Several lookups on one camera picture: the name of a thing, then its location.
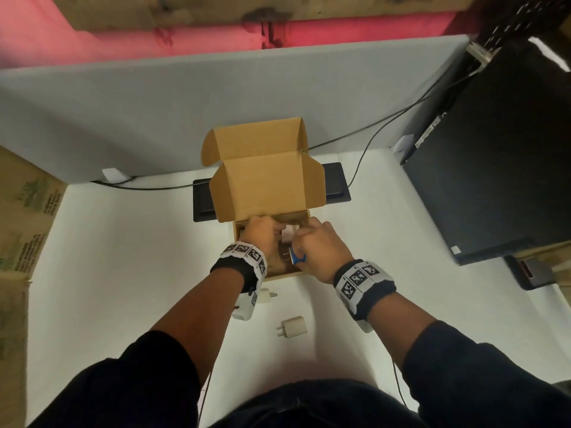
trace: pink wall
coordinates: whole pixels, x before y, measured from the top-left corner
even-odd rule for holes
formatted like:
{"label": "pink wall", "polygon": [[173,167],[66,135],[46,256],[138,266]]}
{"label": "pink wall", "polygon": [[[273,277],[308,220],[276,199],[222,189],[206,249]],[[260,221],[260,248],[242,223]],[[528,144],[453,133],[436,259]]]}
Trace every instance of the pink wall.
{"label": "pink wall", "polygon": [[455,16],[445,12],[89,33],[71,28],[52,0],[1,1],[0,68],[441,36]]}

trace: hand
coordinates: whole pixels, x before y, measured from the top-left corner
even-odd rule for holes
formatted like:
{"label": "hand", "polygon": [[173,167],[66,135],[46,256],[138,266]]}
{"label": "hand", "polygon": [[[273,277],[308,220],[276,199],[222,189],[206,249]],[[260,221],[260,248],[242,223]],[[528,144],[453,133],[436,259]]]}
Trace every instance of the hand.
{"label": "hand", "polygon": [[242,232],[240,241],[256,245],[268,259],[277,252],[277,242],[285,228],[285,224],[280,224],[271,216],[253,216]]}
{"label": "hand", "polygon": [[292,248],[297,257],[306,256],[305,262],[296,266],[325,284],[332,284],[339,268],[354,260],[331,223],[321,223],[316,217],[311,217],[308,226],[296,232]]}

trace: wrist band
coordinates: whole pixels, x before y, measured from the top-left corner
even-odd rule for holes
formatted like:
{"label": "wrist band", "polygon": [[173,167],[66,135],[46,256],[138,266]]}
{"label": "wrist band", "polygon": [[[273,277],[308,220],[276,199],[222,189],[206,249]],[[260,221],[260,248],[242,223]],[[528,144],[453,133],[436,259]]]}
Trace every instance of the wrist band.
{"label": "wrist band", "polygon": [[373,306],[396,292],[395,282],[375,263],[353,260],[339,268],[334,286],[354,320],[366,320]]}
{"label": "wrist band", "polygon": [[220,268],[234,269],[244,277],[242,293],[252,295],[266,277],[266,257],[255,245],[245,242],[236,242],[228,246],[218,261],[212,266],[210,272]]}

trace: gray partition wall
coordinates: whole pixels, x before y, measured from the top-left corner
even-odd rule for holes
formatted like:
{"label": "gray partition wall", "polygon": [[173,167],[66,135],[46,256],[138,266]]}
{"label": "gray partition wall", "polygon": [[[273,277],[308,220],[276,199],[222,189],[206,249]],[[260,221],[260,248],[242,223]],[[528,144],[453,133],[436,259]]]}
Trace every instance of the gray partition wall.
{"label": "gray partition wall", "polygon": [[[4,70],[0,145],[68,183],[98,179],[103,168],[201,168],[204,136],[221,125],[302,116],[314,145],[409,105],[466,43],[445,36]],[[372,147],[414,132],[415,113]],[[361,150],[372,133],[315,154]]]}

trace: white table surface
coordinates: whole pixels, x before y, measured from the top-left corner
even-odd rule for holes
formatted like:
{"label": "white table surface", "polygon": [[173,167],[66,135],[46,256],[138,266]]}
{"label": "white table surface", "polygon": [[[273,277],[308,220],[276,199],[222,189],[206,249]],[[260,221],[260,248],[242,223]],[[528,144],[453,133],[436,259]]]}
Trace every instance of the white table surface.
{"label": "white table surface", "polygon": [[[358,158],[342,153],[319,160],[340,160],[350,179]],[[133,186],[185,184],[213,173],[147,177]],[[538,302],[517,286],[501,259],[462,267],[453,262],[388,150],[368,152],[351,195],[351,202],[312,214],[331,221],[356,257],[375,261],[404,296],[476,341],[496,345],[539,378],[571,378],[571,360],[560,344],[566,337],[554,335],[549,312],[536,309]],[[80,370],[118,357],[148,330],[208,273],[231,240],[230,224],[193,222],[192,189],[69,186],[30,287],[28,423]],[[332,287],[308,277],[267,287],[278,297],[258,305],[250,321],[230,322],[201,426],[261,391],[303,378],[355,378],[398,396],[388,353],[375,334],[353,323]],[[309,332],[278,337],[281,320],[299,315]]]}

